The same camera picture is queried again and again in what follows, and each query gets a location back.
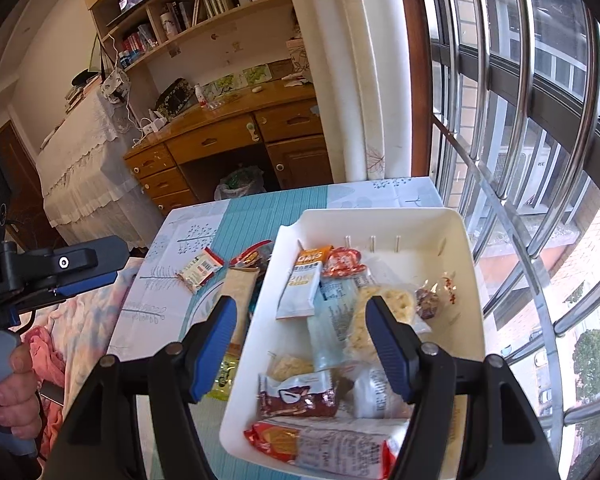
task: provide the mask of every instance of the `white curtain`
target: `white curtain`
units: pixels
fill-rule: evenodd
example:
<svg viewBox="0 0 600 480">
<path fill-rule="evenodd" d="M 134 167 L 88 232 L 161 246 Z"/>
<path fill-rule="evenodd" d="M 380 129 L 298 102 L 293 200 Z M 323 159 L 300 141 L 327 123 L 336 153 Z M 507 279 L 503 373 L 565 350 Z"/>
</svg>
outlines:
<svg viewBox="0 0 600 480">
<path fill-rule="evenodd" d="M 336 182 L 411 175 L 402 0 L 293 0 Z"/>
</svg>

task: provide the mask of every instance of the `teal stripe on tablecloth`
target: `teal stripe on tablecloth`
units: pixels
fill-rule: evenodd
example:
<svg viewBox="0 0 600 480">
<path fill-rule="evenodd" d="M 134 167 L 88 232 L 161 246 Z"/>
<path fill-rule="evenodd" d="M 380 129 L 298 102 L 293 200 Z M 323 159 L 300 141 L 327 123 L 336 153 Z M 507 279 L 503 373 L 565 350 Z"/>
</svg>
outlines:
<svg viewBox="0 0 600 480">
<path fill-rule="evenodd" d="M 327 186 L 235 198 L 229 202 L 229 207 L 222 216 L 216 236 L 211 243 L 211 250 L 225 262 L 229 262 L 231 258 L 259 241 L 275 240 L 280 226 L 296 222 L 305 209 L 326 207 Z M 223 272 L 213 276 L 192 298 L 180 329 L 180 340 L 189 329 L 193 309 L 198 299 L 222 280 L 225 273 L 226 270 L 223 269 Z M 192 408 L 198 436 L 216 477 L 219 480 L 298 480 L 295 475 L 284 474 L 230 456 L 222 448 L 218 435 L 224 406 L 225 403 L 220 400 L 205 397 L 199 405 Z M 155 446 L 150 477 L 152 479 L 162 477 Z"/>
</svg>

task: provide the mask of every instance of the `bottle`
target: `bottle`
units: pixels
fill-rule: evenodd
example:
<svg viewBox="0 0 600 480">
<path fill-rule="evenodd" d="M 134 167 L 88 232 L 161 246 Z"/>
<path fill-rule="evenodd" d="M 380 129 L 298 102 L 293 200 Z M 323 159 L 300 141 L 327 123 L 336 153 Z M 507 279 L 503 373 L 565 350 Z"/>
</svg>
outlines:
<svg viewBox="0 0 600 480">
<path fill-rule="evenodd" d="M 199 84 L 196 84 L 196 98 L 198 99 L 200 106 L 206 108 L 206 97 L 204 92 L 202 91 L 202 86 L 200 86 Z"/>
</svg>

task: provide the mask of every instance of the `plastic storage tray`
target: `plastic storage tray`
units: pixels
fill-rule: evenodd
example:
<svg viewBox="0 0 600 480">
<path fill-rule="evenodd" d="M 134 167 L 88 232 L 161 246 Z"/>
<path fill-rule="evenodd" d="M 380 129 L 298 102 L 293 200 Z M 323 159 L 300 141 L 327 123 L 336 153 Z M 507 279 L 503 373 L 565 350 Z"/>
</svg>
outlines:
<svg viewBox="0 0 600 480">
<path fill-rule="evenodd" d="M 460 215 L 446 208 L 307 210 L 295 224 L 282 226 L 278 231 L 224 412 L 220 442 L 231 455 L 247 462 L 299 476 L 343 479 L 275 460 L 251 447 L 243 435 L 258 420 L 258 374 L 266 373 L 272 356 L 288 353 L 312 358 L 306 320 L 276 320 L 278 301 L 298 255 L 299 243 L 304 248 L 349 244 L 373 251 L 405 283 L 420 284 L 443 272 L 455 272 L 456 305 L 428 321 L 432 333 L 426 339 L 439 343 L 451 355 L 482 360 L 484 331 L 474 262 Z M 464 397 L 456 397 L 441 478 L 456 476 L 465 413 Z"/>
</svg>

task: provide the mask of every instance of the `human hand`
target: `human hand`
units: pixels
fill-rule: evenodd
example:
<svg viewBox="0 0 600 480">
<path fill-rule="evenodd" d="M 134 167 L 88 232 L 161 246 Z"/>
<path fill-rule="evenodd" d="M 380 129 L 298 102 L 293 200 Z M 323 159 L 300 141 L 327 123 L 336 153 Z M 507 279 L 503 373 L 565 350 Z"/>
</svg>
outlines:
<svg viewBox="0 0 600 480">
<path fill-rule="evenodd" d="M 36 438 L 42 420 L 36 396 L 38 379 L 33 371 L 29 345 L 15 348 L 9 362 L 13 374 L 0 383 L 0 425 L 11 428 L 17 438 Z"/>
</svg>

